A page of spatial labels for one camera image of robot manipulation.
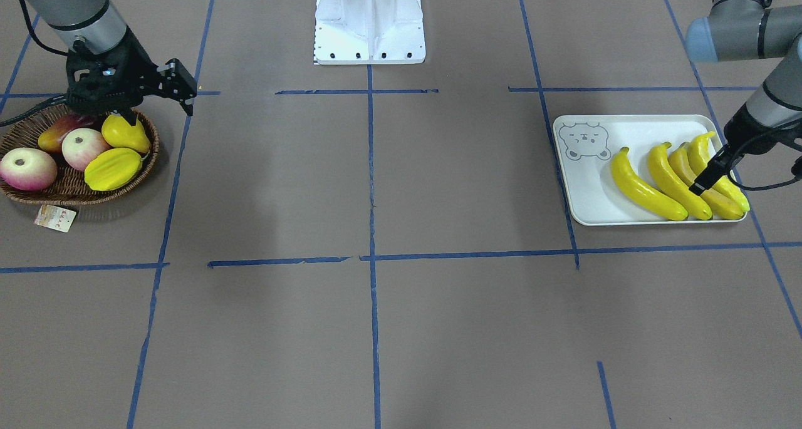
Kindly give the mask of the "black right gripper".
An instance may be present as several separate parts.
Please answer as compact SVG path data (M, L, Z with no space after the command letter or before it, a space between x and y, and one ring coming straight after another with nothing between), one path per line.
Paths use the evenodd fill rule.
M155 95L177 101L187 117L193 115L195 78L177 58L157 70L132 31L104 53L92 53L88 40L77 37L68 50L66 72L65 104L77 114L121 112Z

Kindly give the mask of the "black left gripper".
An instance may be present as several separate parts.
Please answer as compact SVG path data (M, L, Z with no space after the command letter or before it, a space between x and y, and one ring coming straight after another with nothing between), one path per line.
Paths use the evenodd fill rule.
M800 144L796 143L800 138L800 115L781 116L780 121L764 124L744 104L725 125L724 135L724 146L714 160L704 163L704 168L689 186L694 195L701 196L713 189L727 175L726 167L734 166L745 155L767 154L779 143L800 150Z

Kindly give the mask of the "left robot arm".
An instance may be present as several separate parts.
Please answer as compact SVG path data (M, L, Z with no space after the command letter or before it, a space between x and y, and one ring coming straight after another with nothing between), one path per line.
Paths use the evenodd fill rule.
M800 150L800 6L773 9L773 0L711 0L708 16L685 33L693 63L779 59L778 65L724 126L722 148L704 165L689 189L712 189L748 155L764 155L782 144Z

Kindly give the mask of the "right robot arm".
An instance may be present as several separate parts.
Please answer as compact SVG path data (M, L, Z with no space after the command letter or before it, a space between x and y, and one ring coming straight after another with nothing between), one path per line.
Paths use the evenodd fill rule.
M197 81L177 58L153 63L111 0L22 0L66 46L63 103L77 114L115 112L133 124L133 109L154 95L193 114Z

